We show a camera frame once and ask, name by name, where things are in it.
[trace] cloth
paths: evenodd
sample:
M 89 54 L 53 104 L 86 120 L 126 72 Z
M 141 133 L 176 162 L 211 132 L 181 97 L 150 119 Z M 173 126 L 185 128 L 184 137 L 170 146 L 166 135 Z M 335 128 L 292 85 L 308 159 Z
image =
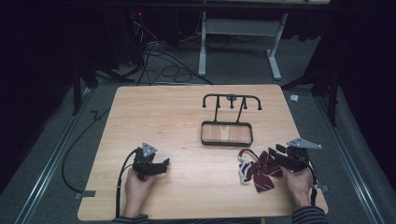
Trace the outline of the cloth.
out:
M 302 207 L 293 212 L 291 216 L 293 224 L 316 223 L 328 224 L 330 223 L 326 214 L 322 209 L 316 206 Z
M 110 223 L 149 224 L 149 217 L 147 215 L 140 215 L 137 217 L 116 217 Z
M 169 221 L 167 223 L 172 224 L 180 224 L 182 222 L 179 222 L 181 220 L 177 220 L 177 221 Z M 291 221 L 293 224 L 303 224 L 303 223 L 318 223 L 318 224 L 329 224 L 329 220 L 326 217 L 326 214 L 324 213 L 324 211 L 322 209 L 320 209 L 319 207 L 316 206 L 307 206 L 307 207 L 303 207 L 300 208 L 296 211 L 293 212 L 293 214 L 291 215 Z M 147 215 L 140 215 L 138 217 L 132 217 L 132 218 L 128 218 L 128 217 L 116 217 L 113 219 L 113 221 L 111 222 L 111 224 L 116 224 L 116 223 L 124 223 L 124 224 L 149 224 L 149 218 Z M 255 223 L 253 222 L 253 220 L 251 220 L 251 222 L 240 222 L 238 220 L 238 222 L 226 222 L 223 219 L 221 219 L 219 222 L 212 222 L 212 223 Z
M 257 161 L 249 161 L 248 157 L 243 155 L 244 152 L 253 154 Z M 241 182 L 247 183 L 253 177 L 257 192 L 266 191 L 275 187 L 270 176 L 283 176 L 279 164 L 266 151 L 263 151 L 260 157 L 258 157 L 252 150 L 243 149 L 239 152 L 239 160 L 242 161 L 242 164 L 239 164 Z

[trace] aluminum rail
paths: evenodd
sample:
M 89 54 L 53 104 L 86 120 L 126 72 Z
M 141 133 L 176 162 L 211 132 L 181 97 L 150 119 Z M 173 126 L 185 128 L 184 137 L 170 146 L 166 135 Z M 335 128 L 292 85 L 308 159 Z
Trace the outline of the aluminum rail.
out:
M 364 211 L 367 214 L 367 217 L 370 220 L 370 223 L 385 223 L 382 218 L 377 205 L 375 204 L 372 193 L 368 189 L 366 183 L 364 182 L 361 174 L 359 173 L 358 168 L 355 165 L 352 157 L 350 156 L 347 147 L 341 137 L 341 134 L 338 130 L 332 126 L 329 118 L 327 117 L 327 107 L 324 99 L 322 97 L 314 97 L 315 103 L 317 104 L 318 109 L 321 111 L 323 118 L 325 118 L 326 123 L 332 132 L 332 137 L 335 140 L 335 143 L 341 153 L 342 163 L 346 168 L 346 173 L 348 174 L 350 181 L 358 194 L 359 199 L 361 200 L 361 204 L 363 206 Z
M 53 149 L 52 155 L 49 158 L 49 161 L 47 162 L 43 172 L 39 176 L 38 180 L 35 183 L 35 186 L 32 189 L 32 192 L 30 193 L 28 199 L 26 200 L 22 210 L 20 211 L 18 217 L 15 220 L 15 224 L 19 223 L 30 223 L 30 219 L 32 218 L 33 214 L 35 213 L 35 209 L 37 208 L 38 204 L 41 201 L 41 198 L 44 195 L 44 192 L 47 189 L 47 186 L 49 185 L 57 167 L 60 161 L 62 160 L 64 153 L 66 152 L 67 148 L 66 144 L 71 136 L 71 133 L 74 130 L 74 127 L 77 124 L 77 121 L 81 115 L 81 112 L 83 111 L 85 105 L 88 103 L 89 99 L 92 96 L 92 91 L 89 91 L 89 89 L 86 89 L 84 91 L 85 96 L 85 101 L 80 108 L 80 110 L 77 112 L 75 116 L 72 116 L 72 118 L 69 120 L 64 132 L 61 135 L 61 138 L 59 139 L 55 149 Z

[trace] table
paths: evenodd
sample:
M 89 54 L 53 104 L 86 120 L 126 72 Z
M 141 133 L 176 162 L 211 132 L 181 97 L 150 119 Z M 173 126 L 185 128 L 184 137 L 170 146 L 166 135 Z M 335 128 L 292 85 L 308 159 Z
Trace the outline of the table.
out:
M 210 3 L 211 0 L 203 0 L 203 3 Z M 330 0 L 222 0 L 219 2 L 238 2 L 238 3 L 278 3 L 278 4 L 297 4 L 297 5 L 328 5 Z M 199 57 L 198 74 L 206 74 L 206 34 L 221 35 L 264 35 L 272 36 L 274 44 L 271 49 L 266 50 L 266 56 L 271 67 L 272 75 L 275 80 L 280 80 L 279 68 L 277 66 L 275 54 L 279 45 L 280 37 L 286 24 L 288 13 L 283 13 L 279 21 L 253 21 L 253 20 L 229 20 L 229 19 L 208 19 L 206 12 L 202 13 L 202 32 L 201 50 Z
M 78 218 L 110 220 L 115 216 L 117 178 L 126 156 L 143 141 L 159 149 L 154 162 L 170 158 L 168 171 L 158 176 L 143 207 L 153 219 L 206 217 L 289 216 L 292 199 L 284 179 L 274 179 L 275 188 L 257 193 L 252 182 L 239 180 L 237 159 L 240 147 L 212 147 L 201 144 L 201 124 L 213 120 L 215 98 L 208 93 L 249 94 L 248 109 L 241 122 L 252 125 L 250 147 L 260 154 L 275 144 L 299 137 L 282 90 L 277 85 L 148 86 L 121 87 L 117 90 L 103 137 L 85 190 L 94 197 L 82 199 Z M 219 121 L 235 121 L 235 108 L 220 99 Z M 121 211 L 125 205 L 121 190 Z M 317 205 L 328 211 L 321 191 Z

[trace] wrist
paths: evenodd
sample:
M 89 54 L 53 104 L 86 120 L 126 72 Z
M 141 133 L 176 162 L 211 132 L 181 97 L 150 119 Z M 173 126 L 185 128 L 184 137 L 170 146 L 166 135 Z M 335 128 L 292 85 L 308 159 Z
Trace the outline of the wrist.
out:
M 302 207 L 311 206 L 311 201 L 307 194 L 295 194 L 293 195 L 294 204 L 297 209 Z
M 140 215 L 140 207 L 139 206 L 126 206 L 123 216 L 124 217 L 137 217 Z

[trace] wooden table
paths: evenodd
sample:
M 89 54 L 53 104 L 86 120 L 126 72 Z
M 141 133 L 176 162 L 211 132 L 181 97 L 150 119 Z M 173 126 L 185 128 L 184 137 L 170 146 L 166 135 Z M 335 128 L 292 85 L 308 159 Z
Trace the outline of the wooden table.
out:
M 110 220 L 115 216 L 116 185 L 126 156 L 142 142 L 159 149 L 154 162 L 170 158 L 168 171 L 159 175 L 143 208 L 153 219 L 206 217 L 289 216 L 291 197 L 283 178 L 273 178 L 275 188 L 257 193 L 253 182 L 243 185 L 238 174 L 240 147 L 212 147 L 201 144 L 201 124 L 213 120 L 216 98 L 208 93 L 248 94 L 241 122 L 252 125 L 257 154 L 275 144 L 299 137 L 283 92 L 277 85 L 235 86 L 150 86 L 121 87 L 111 108 L 86 190 L 94 197 L 82 199 L 78 218 Z M 218 121 L 236 121 L 235 108 L 220 99 Z M 121 190 L 121 211 L 125 205 Z M 321 191 L 317 205 L 328 211 Z

